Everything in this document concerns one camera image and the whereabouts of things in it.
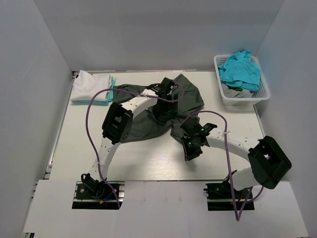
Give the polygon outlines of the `dark grey t-shirt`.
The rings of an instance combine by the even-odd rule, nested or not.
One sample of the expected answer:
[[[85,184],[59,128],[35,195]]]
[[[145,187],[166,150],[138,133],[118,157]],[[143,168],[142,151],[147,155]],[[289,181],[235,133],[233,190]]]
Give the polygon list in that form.
[[[166,99],[178,99],[179,101],[169,103],[158,100],[156,105],[135,116],[124,143],[157,138],[167,133],[168,130],[171,130],[172,138],[181,142],[184,135],[181,129],[182,123],[188,115],[200,111],[204,106],[204,101],[198,88],[183,74],[178,75],[174,80],[182,87],[179,88],[176,85],[176,89]]]

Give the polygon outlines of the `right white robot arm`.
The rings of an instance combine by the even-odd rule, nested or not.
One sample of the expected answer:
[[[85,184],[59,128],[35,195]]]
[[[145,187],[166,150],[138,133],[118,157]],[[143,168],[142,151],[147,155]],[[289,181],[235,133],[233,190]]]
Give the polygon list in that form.
[[[224,184],[223,190],[228,197],[234,198],[243,189],[257,185],[274,189],[292,168],[286,154],[270,136],[262,139],[240,137],[211,123],[181,128],[184,131],[181,141],[186,161],[200,156],[201,147],[208,146],[228,150],[249,162],[248,168],[234,172],[232,180]]]

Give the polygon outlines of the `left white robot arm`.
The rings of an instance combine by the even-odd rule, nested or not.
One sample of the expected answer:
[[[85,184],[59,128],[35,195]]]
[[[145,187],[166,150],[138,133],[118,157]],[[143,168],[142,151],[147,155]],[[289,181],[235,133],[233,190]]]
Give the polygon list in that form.
[[[119,91],[134,97],[127,102],[112,103],[102,124],[102,143],[99,149],[93,143],[89,132],[89,113],[95,98],[106,91]],[[143,92],[135,93],[122,89],[109,88],[97,92],[90,100],[85,117],[85,128],[88,139],[96,154],[96,159],[89,172],[81,175],[81,181],[89,194],[99,198],[104,194],[105,186],[112,187],[106,180],[109,166],[119,145],[125,142],[131,132],[133,119],[152,106],[159,106],[159,114],[163,114],[169,106],[175,107],[184,96],[173,94],[173,86],[163,87],[152,84]]]

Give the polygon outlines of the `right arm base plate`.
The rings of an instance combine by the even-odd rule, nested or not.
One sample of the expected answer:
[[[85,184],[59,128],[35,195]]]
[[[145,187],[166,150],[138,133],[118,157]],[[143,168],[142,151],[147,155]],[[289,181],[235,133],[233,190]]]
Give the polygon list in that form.
[[[207,195],[208,211],[234,211],[230,185],[226,187],[223,183],[219,182],[206,183],[204,192]],[[238,211],[242,208],[244,201],[248,201],[244,206],[244,210],[251,211],[255,209],[254,203],[249,202],[253,198],[252,193],[249,195],[248,199],[246,199],[248,192],[248,188],[241,191],[234,190]]]

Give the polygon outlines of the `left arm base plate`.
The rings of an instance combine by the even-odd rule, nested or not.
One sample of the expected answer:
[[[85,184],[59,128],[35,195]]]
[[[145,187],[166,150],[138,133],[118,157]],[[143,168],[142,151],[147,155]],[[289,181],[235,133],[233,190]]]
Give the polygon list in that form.
[[[119,205],[122,205],[124,199],[123,182],[110,183],[116,192]],[[118,210],[117,199],[111,188],[107,185],[100,191],[94,194],[82,182],[77,182],[72,202],[72,209],[85,209],[85,210]]]

